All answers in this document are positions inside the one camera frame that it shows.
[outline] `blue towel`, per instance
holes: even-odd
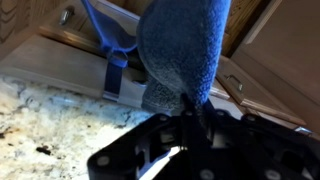
[[[142,15],[138,51],[150,74],[142,107],[170,114],[181,94],[196,107],[216,73],[231,0],[154,0]]]
[[[114,19],[101,13],[89,0],[81,0],[100,40],[100,49],[106,55],[127,53],[136,48],[136,37],[130,36]]]

